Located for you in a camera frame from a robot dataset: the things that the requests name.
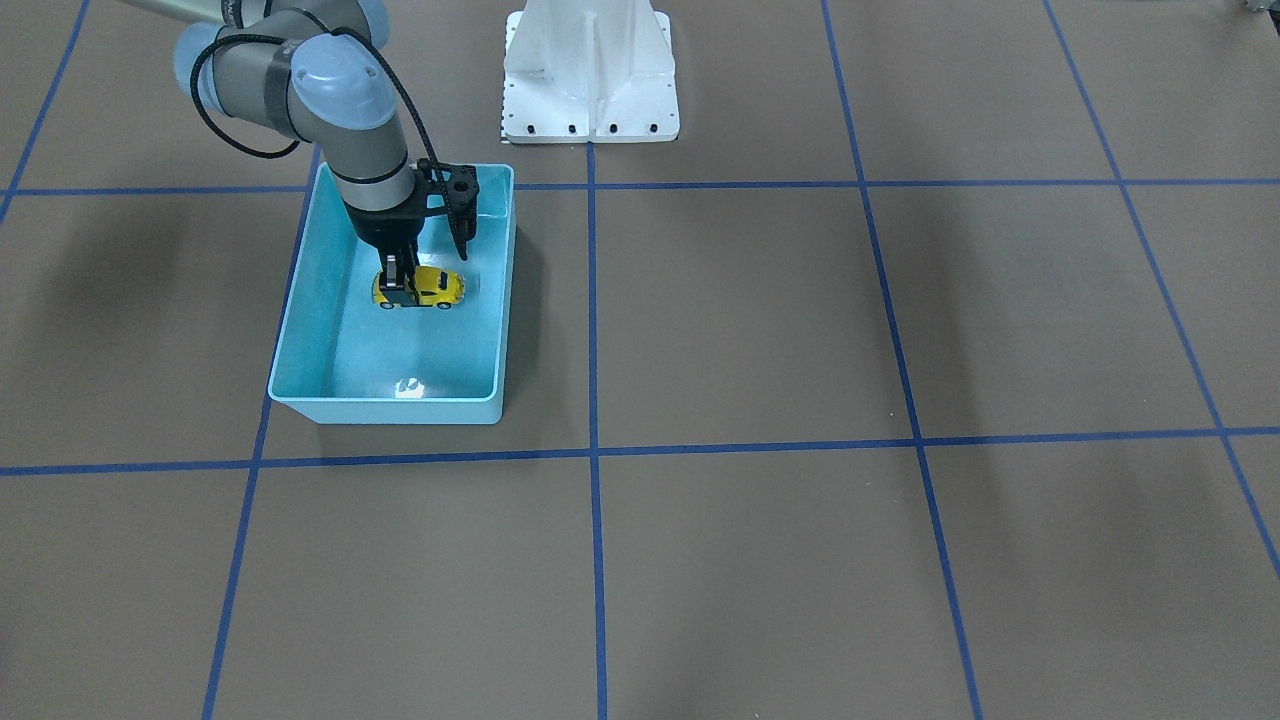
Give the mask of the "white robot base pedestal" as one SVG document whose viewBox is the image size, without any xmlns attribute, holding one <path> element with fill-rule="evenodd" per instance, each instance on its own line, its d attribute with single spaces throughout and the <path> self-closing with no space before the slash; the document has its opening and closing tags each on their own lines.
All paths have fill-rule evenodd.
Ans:
<svg viewBox="0 0 1280 720">
<path fill-rule="evenodd" d="M 649 1 L 529 1 L 504 23 L 507 143 L 663 143 L 681 131 L 671 19 Z"/>
</svg>

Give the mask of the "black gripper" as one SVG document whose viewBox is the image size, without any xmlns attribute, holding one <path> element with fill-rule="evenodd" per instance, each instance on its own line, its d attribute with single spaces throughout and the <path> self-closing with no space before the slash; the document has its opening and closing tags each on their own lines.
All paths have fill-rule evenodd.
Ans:
<svg viewBox="0 0 1280 720">
<path fill-rule="evenodd" d="M 365 210 L 346 202 L 346 211 L 356 236 L 381 258 L 378 305 L 383 309 L 419 307 L 419 236 L 428 218 L 442 214 L 442 205 L 433 206 L 425 192 L 413 191 L 403 202 L 385 210 Z"/>
</svg>

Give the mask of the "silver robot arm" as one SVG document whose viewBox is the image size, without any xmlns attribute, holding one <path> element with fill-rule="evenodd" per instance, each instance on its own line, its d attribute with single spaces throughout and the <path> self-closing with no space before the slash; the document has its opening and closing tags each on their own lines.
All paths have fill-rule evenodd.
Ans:
<svg viewBox="0 0 1280 720">
<path fill-rule="evenodd" d="M 214 113 L 317 146 L 356 234 L 378 251 L 374 300 L 422 304 L 419 234 L 445 173 L 434 147 L 413 161 L 401 124 L 412 110 L 381 50 L 381 1 L 143 1 L 186 20 L 173 68 L 204 120 Z"/>
</svg>

